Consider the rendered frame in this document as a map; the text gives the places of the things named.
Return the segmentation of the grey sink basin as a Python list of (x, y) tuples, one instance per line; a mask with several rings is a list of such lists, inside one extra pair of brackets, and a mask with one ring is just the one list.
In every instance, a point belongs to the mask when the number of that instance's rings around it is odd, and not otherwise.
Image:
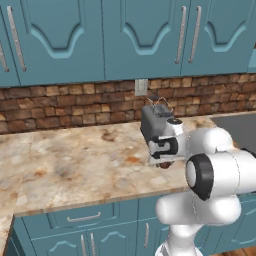
[(227, 130), (240, 148), (256, 154), (256, 114), (214, 117), (213, 122)]

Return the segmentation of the grey wall socket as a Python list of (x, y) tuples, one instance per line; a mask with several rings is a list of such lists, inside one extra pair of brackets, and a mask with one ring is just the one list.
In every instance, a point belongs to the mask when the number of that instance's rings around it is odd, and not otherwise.
[(135, 80), (135, 95), (136, 96), (146, 96), (148, 90), (148, 80), (147, 79), (136, 79)]

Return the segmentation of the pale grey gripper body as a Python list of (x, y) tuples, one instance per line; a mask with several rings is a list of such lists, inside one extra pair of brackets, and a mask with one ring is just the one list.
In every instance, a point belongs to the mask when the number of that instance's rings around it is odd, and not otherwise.
[(159, 159), (155, 159), (152, 156), (148, 158), (148, 163), (150, 165), (155, 165), (159, 167), (163, 163), (168, 163), (169, 165), (172, 165), (175, 161), (181, 161), (184, 160), (184, 157), (182, 156), (161, 156)]

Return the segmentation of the teal base cupboard door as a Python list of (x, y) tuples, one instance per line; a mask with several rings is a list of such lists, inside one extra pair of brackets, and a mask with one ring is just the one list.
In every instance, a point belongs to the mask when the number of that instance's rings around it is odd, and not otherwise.
[(83, 256), (81, 235), (84, 232), (66, 233), (32, 241), (37, 256)]
[(222, 228), (216, 253), (256, 246), (256, 193), (240, 195), (239, 200), (241, 215), (236, 222)]
[[(145, 224), (149, 223), (148, 246), (144, 248)], [(155, 256), (158, 247), (165, 241), (169, 226), (162, 224), (157, 218), (138, 221), (136, 256)]]
[(87, 231), (94, 234), (96, 256), (135, 256), (137, 240), (137, 222), (116, 224)]

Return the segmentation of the teal drawer front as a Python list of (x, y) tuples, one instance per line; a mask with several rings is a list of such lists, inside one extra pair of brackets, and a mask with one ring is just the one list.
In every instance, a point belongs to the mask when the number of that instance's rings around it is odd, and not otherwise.
[(138, 200), (138, 219), (139, 220), (156, 217), (155, 206), (159, 198), (161, 198), (161, 195), (140, 198)]
[[(67, 217), (80, 218), (85, 216), (96, 215), (101, 212), (101, 217), (83, 222), (68, 222)], [(90, 226), (100, 226), (103, 224), (112, 223), (120, 217), (120, 204), (118, 202), (87, 206), (82, 208), (74, 208), (51, 212), (46, 214), (51, 229), (60, 228), (81, 228)]]

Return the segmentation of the teal wall cupboard door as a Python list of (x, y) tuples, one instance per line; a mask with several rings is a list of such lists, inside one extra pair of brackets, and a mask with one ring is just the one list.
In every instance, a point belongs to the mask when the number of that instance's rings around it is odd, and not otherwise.
[[(202, 7), (192, 64), (188, 62)], [(256, 0), (191, 0), (181, 75), (245, 73), (256, 42)]]
[(0, 4), (0, 41), (2, 43), (5, 59), (9, 67), (9, 72), (5, 72), (0, 62), (0, 87), (16, 87), (20, 85), (15, 61), (12, 54), (9, 36), (4, 20), (3, 7)]
[(178, 76), (175, 64), (182, 11), (191, 0), (102, 0), (105, 78)]
[[(104, 79), (100, 0), (0, 0), (19, 86)], [(16, 54), (7, 14), (13, 17), (26, 66)]]

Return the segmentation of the dark grey toaster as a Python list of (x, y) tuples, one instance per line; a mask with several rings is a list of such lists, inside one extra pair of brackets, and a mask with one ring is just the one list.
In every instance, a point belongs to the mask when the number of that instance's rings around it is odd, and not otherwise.
[(166, 121), (173, 118), (173, 109), (164, 97), (152, 96), (142, 108), (141, 133), (146, 142), (163, 135)]

